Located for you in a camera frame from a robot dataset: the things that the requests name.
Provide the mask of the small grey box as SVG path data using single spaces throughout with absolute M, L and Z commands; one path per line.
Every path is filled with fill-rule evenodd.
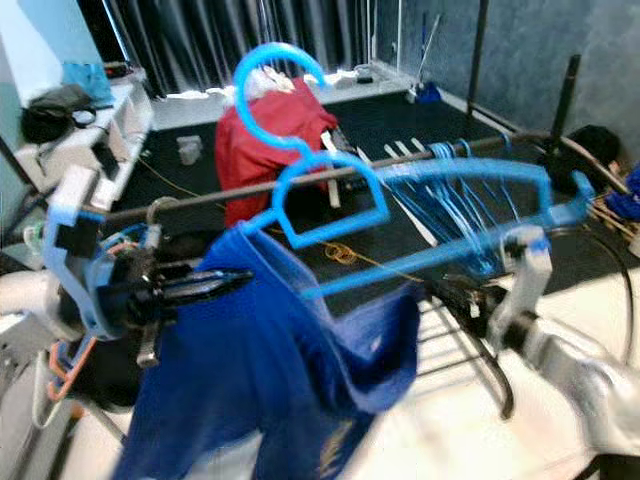
M 204 140 L 197 134 L 182 136 L 175 140 L 178 147 L 179 163 L 182 166 L 193 166 L 202 157 Z

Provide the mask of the red garment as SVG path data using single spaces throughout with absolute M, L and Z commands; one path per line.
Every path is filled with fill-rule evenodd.
M 292 83 L 292 91 L 273 90 L 252 99 L 253 118 L 265 131 L 301 138 L 308 147 L 323 150 L 323 133 L 338 128 L 338 118 L 320 104 L 303 79 L 294 78 Z M 252 136 L 233 105 L 216 123 L 214 157 L 224 191 L 271 182 L 285 166 L 300 160 L 296 151 L 266 145 Z

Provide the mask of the blue mop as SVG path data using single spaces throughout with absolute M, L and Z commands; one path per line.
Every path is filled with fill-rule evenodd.
M 425 81 L 424 72 L 431 46 L 433 46 L 433 41 L 442 19 L 442 13 L 436 13 L 431 20 L 428 20 L 428 15 L 422 14 L 419 65 L 417 65 L 416 72 L 413 73 L 411 86 L 406 91 L 407 101 L 410 104 L 426 104 L 426 102 L 440 101 L 438 88 L 433 82 Z

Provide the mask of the teal bag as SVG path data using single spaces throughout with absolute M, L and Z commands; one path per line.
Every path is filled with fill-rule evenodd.
M 63 63 L 63 82 L 77 84 L 90 97 L 93 108 L 110 108 L 115 97 L 104 65 L 100 63 Z

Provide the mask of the blue shirt with gold print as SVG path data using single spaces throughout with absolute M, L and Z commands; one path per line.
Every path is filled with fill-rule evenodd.
M 246 285 L 179 307 L 157 343 L 110 480 L 335 480 L 419 367 L 419 283 L 335 316 L 316 276 L 260 230 L 212 242 L 200 268 Z

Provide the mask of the white cloth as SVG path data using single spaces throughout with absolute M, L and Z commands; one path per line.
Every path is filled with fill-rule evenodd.
M 294 91 L 296 91 L 296 84 L 293 79 L 271 67 L 252 69 L 244 84 L 244 92 L 250 100 L 261 99 L 262 96 L 271 92 L 292 93 Z

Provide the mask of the white clothes hanger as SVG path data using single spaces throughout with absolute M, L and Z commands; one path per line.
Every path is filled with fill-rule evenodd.
M 372 164 L 370 156 L 366 155 L 366 152 L 362 151 L 361 147 L 356 147 L 355 150 L 357 152 L 357 156 L 360 157 L 360 159 L 364 160 L 366 164 Z M 399 206 L 399 209 L 401 209 L 404 212 L 404 215 L 406 215 L 407 218 L 410 219 L 413 227 L 415 227 L 417 232 L 419 232 L 422 239 L 424 239 L 426 243 L 430 244 L 431 247 L 438 246 L 438 241 L 436 241 L 434 234 L 431 233 L 430 230 L 421 223 L 419 216 L 417 216 L 415 212 L 408 209 L 408 207 L 404 205 L 403 202 L 399 200 L 399 198 L 396 198 L 396 202 Z

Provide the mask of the black round bag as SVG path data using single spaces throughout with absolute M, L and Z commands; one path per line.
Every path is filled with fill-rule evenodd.
M 584 125 L 567 134 L 567 138 L 585 148 L 605 169 L 612 168 L 620 156 L 620 137 L 603 125 Z M 576 184 L 573 183 L 572 178 L 575 172 L 584 174 L 594 189 L 604 189 L 609 186 L 608 179 L 600 174 L 580 152 L 568 146 L 562 146 L 558 152 L 558 156 L 548 161 L 548 172 L 559 191 L 570 193 L 576 191 Z

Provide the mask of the black metal clothes rack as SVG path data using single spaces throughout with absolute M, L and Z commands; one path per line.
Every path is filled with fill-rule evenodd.
M 550 163 L 552 157 L 580 157 L 582 166 L 593 169 L 600 177 L 605 178 L 608 184 L 605 192 L 609 195 L 617 193 L 622 195 L 628 189 L 618 175 L 613 172 L 609 166 L 600 163 L 598 157 L 593 152 L 579 142 L 572 140 L 570 137 L 559 137 L 558 140 L 553 134 L 545 132 L 520 132 L 517 134 L 500 134 L 498 137 L 485 138 L 485 140 L 475 140 L 468 142 L 467 140 L 457 140 L 456 142 L 436 142 L 430 145 L 424 145 L 419 141 L 413 141 L 413 146 L 419 148 L 419 151 L 412 152 L 397 141 L 394 145 L 385 147 L 388 157 L 383 160 L 371 163 L 374 168 L 387 168 L 387 166 L 401 165 L 406 163 L 421 163 L 426 160 L 442 159 L 444 152 L 448 152 L 451 157 L 462 157 L 462 159 L 474 160 L 475 148 L 509 148 L 511 143 L 525 142 L 534 145 L 535 150 L 541 152 L 541 156 L 545 163 Z M 237 198 L 256 198 L 265 196 L 268 193 L 270 182 L 255 184 L 255 186 L 247 186 L 236 189 L 228 189 L 215 193 L 207 193 L 207 195 L 195 195 L 188 193 L 187 198 L 182 200 L 173 200 L 169 198 L 161 202 L 161 210 L 177 210 L 177 209 L 193 209 L 204 205 L 214 205 L 216 209 L 223 212 L 225 202 L 237 200 Z M 33 186 L 27 186 L 23 195 L 18 197 L 17 210 L 12 212 L 8 218 L 1 220 L 0 238 L 1 242 L 17 241 L 17 230 L 22 228 L 26 221 L 35 218 L 38 210 L 46 210 L 49 207 L 49 197 L 52 195 L 51 189 L 45 192 L 38 191 Z M 640 221 L 630 221 L 622 218 L 611 207 L 605 205 L 605 196 L 598 195 L 591 200 L 588 210 L 590 219 L 599 221 L 604 225 L 605 229 L 612 230 L 617 236 L 626 241 L 640 244 Z M 463 364 L 474 367 L 477 378 L 484 385 L 490 396 L 498 407 L 500 420 L 506 421 L 511 419 L 515 412 L 515 392 L 513 392 L 511 383 L 509 383 L 506 372 L 500 369 L 497 362 L 497 353 L 493 348 L 481 347 L 479 335 L 470 334 L 468 339 L 471 340 L 472 347 L 476 349 L 476 355 L 462 358 L 462 360 L 453 362 L 453 364 L 445 365 L 444 369 L 452 369 Z

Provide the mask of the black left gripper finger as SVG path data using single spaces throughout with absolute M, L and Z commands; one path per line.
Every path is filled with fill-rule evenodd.
M 243 282 L 196 282 L 169 285 L 165 288 L 166 305 L 192 305 L 192 303 L 214 300 L 242 288 Z
M 165 280 L 164 291 L 234 291 L 250 283 L 251 271 L 192 271 L 180 278 Z

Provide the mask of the thick black stand pole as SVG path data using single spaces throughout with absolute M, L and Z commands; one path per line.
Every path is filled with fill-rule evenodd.
M 577 78 L 579 78 L 580 65 L 582 60 L 581 52 L 576 52 L 568 59 L 567 67 L 564 69 L 561 87 L 557 97 L 556 111 L 550 125 L 548 140 L 544 143 L 544 163 L 550 165 L 561 155 L 563 145 L 564 127 L 566 127 L 568 115 L 573 101 L 573 92 L 576 90 Z

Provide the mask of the thin black stand pole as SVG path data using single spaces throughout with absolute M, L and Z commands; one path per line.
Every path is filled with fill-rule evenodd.
M 483 50 L 486 35 L 486 22 L 488 22 L 490 0 L 477 0 L 477 17 L 474 31 L 474 46 L 472 46 L 470 69 L 468 69 L 468 90 L 466 96 L 465 119 L 463 119 L 462 136 L 470 137 L 472 125 L 474 125 L 475 102 L 481 65 L 483 65 Z

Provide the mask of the blue plastic clothes hanger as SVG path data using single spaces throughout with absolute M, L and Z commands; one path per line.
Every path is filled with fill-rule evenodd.
M 410 174 L 397 180 L 392 189 L 399 201 L 415 212 L 421 223 L 434 234 L 438 246 L 442 246 L 466 238 L 471 224 L 465 216 L 461 198 L 449 186 L 448 179 L 439 175 L 422 175 L 421 164 L 430 161 L 408 160 L 399 165 L 399 168 L 410 170 Z
M 481 250 L 492 251 L 494 260 L 500 260 L 497 273 L 492 276 L 485 276 L 485 278 L 477 278 L 477 276 L 468 273 L 465 265 L 460 261 L 461 268 L 466 271 L 468 276 L 476 280 L 488 280 L 502 274 L 506 270 L 506 264 L 502 259 L 500 247 L 497 246 L 497 242 L 486 239 L 486 236 L 493 233 L 504 221 L 512 219 L 512 216 L 518 211 L 515 201 L 509 196 L 506 178 L 500 177 L 500 175 L 443 175 L 443 177 L 456 177 L 457 179 L 465 180 L 470 189 L 479 198 L 483 211 L 488 214 L 484 220 L 485 227 L 481 227 L 480 233 L 462 239 L 467 244 L 468 252 L 461 257 L 461 260 L 465 260 L 471 253 L 479 253 Z
M 270 186 L 270 206 L 265 211 L 253 216 L 250 220 L 239 224 L 239 229 L 244 233 L 259 232 L 270 227 L 271 224 L 279 225 L 283 236 L 287 238 L 289 246 L 302 248 L 319 244 L 332 239 L 348 236 L 348 234 L 360 232 L 360 230 L 387 223 L 390 220 L 390 204 L 385 196 L 384 187 L 396 183 L 397 180 L 407 177 L 410 170 L 399 168 L 399 165 L 387 166 L 387 168 L 374 168 L 366 164 L 364 160 L 352 154 L 344 154 L 337 151 L 317 151 L 308 147 L 307 143 L 297 137 L 282 137 L 260 127 L 250 110 L 244 84 L 252 69 L 260 68 L 271 61 L 284 60 L 294 63 L 307 72 L 315 74 L 319 84 L 325 84 L 323 69 L 306 51 L 291 44 L 282 42 L 270 42 L 262 44 L 244 55 L 239 61 L 233 74 L 233 84 L 236 87 L 233 101 L 236 105 L 239 118 L 244 123 L 244 128 L 266 145 L 284 150 L 296 151 L 300 154 L 297 163 L 287 166 L 280 173 L 278 180 Z M 500 224 L 493 233 L 488 234 L 488 241 L 497 242 L 497 246 L 503 243 L 504 234 L 518 227 L 564 227 L 564 225 L 580 223 L 588 215 L 589 205 L 595 197 L 595 189 L 590 180 L 581 172 L 573 174 L 573 183 L 576 184 L 577 193 L 571 201 L 564 204 L 553 204 L 552 183 L 547 170 L 526 163 L 513 163 L 513 161 L 489 159 L 489 157 L 475 157 L 474 160 L 431 160 L 430 163 L 421 164 L 421 173 L 424 177 L 445 177 L 445 175 L 497 175 L 506 179 L 521 180 L 534 186 L 536 198 L 538 198 L 538 210 L 534 214 L 517 216 L 513 221 Z M 357 212 L 337 221 L 332 221 L 321 227 L 310 230 L 297 230 L 292 220 L 285 212 L 285 198 L 294 186 L 320 180 L 325 182 L 330 175 L 349 177 L 356 174 L 364 178 L 372 187 L 372 206 L 370 209 Z M 433 268 L 433 266 L 461 259 L 468 252 L 467 244 L 461 239 L 458 241 L 431 247 L 429 250 L 411 253 L 401 259 L 387 262 L 380 268 L 357 271 L 346 276 L 325 282 L 315 287 L 303 289 L 301 296 L 305 298 L 320 298 L 352 291 L 364 285 L 383 282 L 390 276 L 398 273 L 411 273 L 411 271 Z
M 453 160 L 453 148 L 447 142 L 430 143 L 430 151 L 433 152 L 435 159 Z M 468 237 L 480 233 L 481 227 L 485 227 L 486 212 L 480 205 L 479 198 L 465 180 L 456 177 L 447 177 L 449 186 L 461 198 L 461 205 L 465 207 L 465 216 L 470 221 L 471 227 L 468 228 Z M 494 260 L 492 251 L 481 250 L 479 253 L 471 253 L 465 260 L 461 260 L 465 265 L 468 273 L 477 276 L 477 278 L 485 278 L 497 273 L 500 266 L 500 260 Z

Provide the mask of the dark pleated curtain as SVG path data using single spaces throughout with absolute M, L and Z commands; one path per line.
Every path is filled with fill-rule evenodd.
M 367 63 L 375 0 L 102 0 L 155 99 L 228 86 L 244 55 L 291 44 L 326 73 Z

